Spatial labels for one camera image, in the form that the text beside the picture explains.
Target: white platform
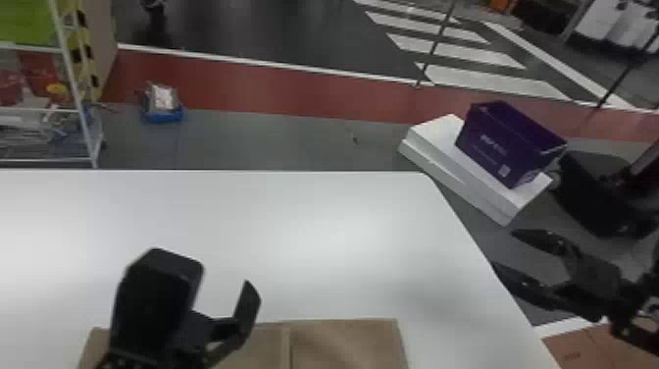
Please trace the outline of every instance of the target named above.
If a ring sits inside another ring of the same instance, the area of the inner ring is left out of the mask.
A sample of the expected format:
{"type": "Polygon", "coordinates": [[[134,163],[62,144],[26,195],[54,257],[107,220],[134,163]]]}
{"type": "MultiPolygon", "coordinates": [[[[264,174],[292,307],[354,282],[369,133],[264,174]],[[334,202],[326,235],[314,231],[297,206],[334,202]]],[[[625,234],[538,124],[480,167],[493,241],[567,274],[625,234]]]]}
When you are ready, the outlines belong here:
{"type": "Polygon", "coordinates": [[[453,192],[460,195],[460,197],[464,198],[467,202],[472,204],[472,206],[480,209],[486,216],[500,226],[505,227],[513,220],[513,217],[502,213],[499,209],[494,207],[494,205],[487,202],[487,200],[476,195],[465,185],[464,182],[462,182],[462,180],[449,172],[440,163],[432,160],[428,154],[414,146],[414,144],[410,143],[407,139],[403,139],[400,143],[400,146],[398,146],[398,152],[403,154],[414,164],[418,165],[419,168],[423,169],[433,178],[440,181],[443,185],[450,188],[453,192]]]}
{"type": "MultiPolygon", "coordinates": [[[[407,145],[416,148],[421,155],[427,156],[435,165],[460,180],[467,188],[456,192],[463,198],[472,203],[468,198],[475,195],[497,209],[501,214],[485,211],[484,206],[475,205],[495,222],[502,223],[500,215],[514,218],[551,184],[551,179],[541,173],[527,184],[514,189],[506,187],[455,146],[455,140],[463,125],[462,119],[452,114],[447,115],[412,127],[405,140],[407,145]]],[[[445,178],[439,176],[437,179],[442,182],[445,178]]]]}
{"type": "Polygon", "coordinates": [[[76,368],[126,265],[201,261],[195,308],[259,321],[398,319],[411,369],[558,369],[434,183],[418,173],[2,171],[0,363],[76,368]]]}

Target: purple storage bin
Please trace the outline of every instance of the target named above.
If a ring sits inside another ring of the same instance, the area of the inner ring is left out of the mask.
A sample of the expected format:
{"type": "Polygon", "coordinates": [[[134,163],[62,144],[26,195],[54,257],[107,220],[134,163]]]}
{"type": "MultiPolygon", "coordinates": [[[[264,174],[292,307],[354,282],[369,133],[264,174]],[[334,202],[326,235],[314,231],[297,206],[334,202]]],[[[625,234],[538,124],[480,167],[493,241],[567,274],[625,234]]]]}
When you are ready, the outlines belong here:
{"type": "Polygon", "coordinates": [[[508,188],[532,181],[567,148],[503,101],[472,104],[455,145],[508,188]]]}

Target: metal pole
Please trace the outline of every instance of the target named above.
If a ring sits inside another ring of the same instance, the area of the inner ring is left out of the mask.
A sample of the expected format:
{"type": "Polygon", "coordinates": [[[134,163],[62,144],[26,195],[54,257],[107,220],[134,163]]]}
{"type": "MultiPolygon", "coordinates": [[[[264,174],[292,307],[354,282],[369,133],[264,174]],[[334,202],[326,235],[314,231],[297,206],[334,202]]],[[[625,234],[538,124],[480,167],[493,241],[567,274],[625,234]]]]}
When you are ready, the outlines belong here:
{"type": "Polygon", "coordinates": [[[654,29],[654,34],[652,34],[652,37],[650,37],[650,39],[648,39],[647,42],[645,42],[645,44],[643,45],[643,47],[640,49],[641,55],[638,58],[634,58],[634,60],[630,61],[630,63],[627,65],[627,67],[625,68],[623,73],[618,77],[618,79],[616,79],[615,82],[613,82],[613,85],[611,86],[611,88],[609,88],[609,90],[606,91],[606,94],[604,95],[604,97],[602,97],[599,100],[599,102],[597,103],[597,108],[598,109],[601,108],[602,105],[604,105],[604,103],[606,103],[606,100],[609,98],[609,96],[611,96],[611,94],[613,94],[613,91],[615,91],[620,86],[620,83],[623,82],[625,77],[634,68],[642,65],[643,62],[645,62],[645,60],[647,59],[645,57],[645,51],[647,51],[647,49],[650,47],[650,45],[654,43],[654,41],[657,39],[657,37],[659,37],[659,25],[657,25],[657,28],[654,29]]]}
{"type": "MultiPolygon", "coordinates": [[[[437,44],[439,43],[439,38],[444,34],[444,29],[446,26],[448,26],[448,23],[453,16],[453,11],[455,10],[455,6],[458,4],[458,0],[453,0],[451,2],[451,6],[448,8],[448,12],[446,13],[446,17],[441,21],[441,25],[439,26],[439,32],[437,33],[437,36],[434,39],[434,42],[432,43],[431,47],[431,52],[428,54],[429,57],[434,55],[434,51],[437,49],[437,44]]],[[[428,69],[428,60],[424,62],[424,67],[421,69],[421,75],[419,76],[419,79],[417,79],[417,82],[414,84],[415,87],[421,86],[421,79],[426,75],[426,70],[428,69]]]]}
{"type": "Polygon", "coordinates": [[[567,42],[568,38],[572,35],[572,32],[575,31],[575,28],[579,25],[579,23],[582,21],[583,16],[585,16],[585,12],[588,11],[590,8],[590,5],[594,3],[594,0],[585,0],[580,2],[579,7],[577,11],[572,15],[570,18],[570,21],[568,22],[568,25],[565,26],[563,29],[563,32],[558,36],[558,39],[561,40],[561,42],[567,42]]]}

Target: white foam board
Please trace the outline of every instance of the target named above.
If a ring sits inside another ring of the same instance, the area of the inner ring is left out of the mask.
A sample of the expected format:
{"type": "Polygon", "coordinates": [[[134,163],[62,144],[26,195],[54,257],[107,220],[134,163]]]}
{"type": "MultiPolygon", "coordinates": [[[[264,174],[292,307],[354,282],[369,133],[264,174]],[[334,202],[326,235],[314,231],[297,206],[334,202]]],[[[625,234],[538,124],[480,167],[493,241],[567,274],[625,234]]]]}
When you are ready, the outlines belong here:
{"type": "Polygon", "coordinates": [[[431,175],[434,179],[440,181],[443,185],[447,186],[450,190],[457,193],[465,201],[472,204],[472,206],[481,210],[483,214],[488,216],[491,220],[501,226],[507,226],[513,220],[513,217],[502,213],[494,205],[487,202],[484,198],[476,195],[474,191],[465,185],[459,178],[455,177],[441,164],[433,161],[421,149],[414,146],[407,139],[403,139],[398,146],[398,152],[408,158],[411,162],[418,165],[426,173],[431,175]]]}
{"type": "Polygon", "coordinates": [[[455,146],[463,125],[462,119],[450,114],[412,127],[407,132],[406,140],[510,217],[517,215],[551,184],[551,178],[540,173],[533,181],[513,189],[503,185],[455,146]]]}

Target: crosswalk stripes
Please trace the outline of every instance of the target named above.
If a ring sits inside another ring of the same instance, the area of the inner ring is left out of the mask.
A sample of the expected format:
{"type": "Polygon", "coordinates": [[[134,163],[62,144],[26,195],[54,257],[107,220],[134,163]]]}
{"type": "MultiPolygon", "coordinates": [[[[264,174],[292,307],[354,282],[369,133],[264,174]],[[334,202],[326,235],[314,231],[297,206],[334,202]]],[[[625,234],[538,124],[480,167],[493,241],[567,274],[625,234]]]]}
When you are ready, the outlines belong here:
{"type": "MultiPolygon", "coordinates": [[[[401,49],[415,51],[420,53],[429,53],[432,42],[416,37],[408,37],[399,34],[387,34],[391,40],[401,49]]],[[[526,67],[518,63],[510,56],[497,51],[481,50],[472,47],[453,45],[450,43],[438,42],[434,50],[434,55],[448,58],[462,59],[470,62],[491,64],[501,67],[525,69],[526,67]]]]}
{"type": "MultiPolygon", "coordinates": [[[[371,18],[371,20],[382,26],[392,26],[395,28],[415,30],[418,32],[425,32],[431,34],[439,33],[439,25],[429,24],[426,22],[419,22],[414,20],[408,20],[404,18],[392,17],[384,14],[366,12],[366,14],[371,18]]],[[[458,38],[465,41],[479,42],[488,44],[489,41],[482,38],[478,33],[448,26],[443,35],[452,38],[458,38]]]]}
{"type": "Polygon", "coordinates": [[[435,84],[570,100],[563,92],[543,80],[521,79],[437,65],[429,65],[426,74],[435,84]]]}
{"type": "MultiPolygon", "coordinates": [[[[416,17],[432,18],[436,21],[440,21],[445,18],[445,16],[441,15],[439,12],[426,11],[414,7],[389,3],[382,0],[354,1],[358,4],[367,5],[371,8],[402,13],[400,17],[395,17],[389,14],[379,13],[377,10],[369,8],[366,11],[366,14],[377,25],[393,27],[402,30],[412,30],[416,33],[428,34],[428,38],[419,38],[409,35],[391,33],[389,30],[386,32],[387,36],[399,49],[419,53],[420,56],[430,53],[433,36],[438,34],[440,25],[438,22],[430,23],[421,22],[417,19],[410,19],[409,16],[413,15],[416,17]]],[[[453,60],[468,61],[470,63],[490,65],[494,67],[513,68],[517,70],[526,69],[523,64],[519,63],[514,58],[505,53],[449,43],[450,39],[460,39],[472,41],[473,43],[479,43],[483,47],[486,47],[490,44],[487,39],[474,31],[458,28],[455,26],[447,27],[444,30],[442,36],[444,36],[444,38],[442,38],[441,42],[437,42],[437,46],[434,51],[434,55],[436,56],[453,60]]],[[[421,63],[415,64],[420,69],[423,67],[421,63]]],[[[559,100],[570,100],[570,98],[563,92],[544,80],[524,79],[520,77],[511,77],[495,73],[454,68],[454,66],[440,66],[436,64],[428,65],[426,76],[435,84],[452,85],[472,89],[521,94],[534,97],[545,97],[559,100]]]]}
{"type": "MultiPolygon", "coordinates": [[[[374,8],[385,9],[392,12],[405,13],[411,16],[419,16],[424,18],[430,18],[437,21],[443,21],[446,18],[446,15],[440,12],[435,12],[432,10],[419,9],[411,6],[405,6],[400,4],[394,4],[388,1],[383,0],[354,0],[358,4],[371,6],[374,8]]],[[[460,21],[452,18],[449,20],[450,23],[460,24],[460,21]]]]}

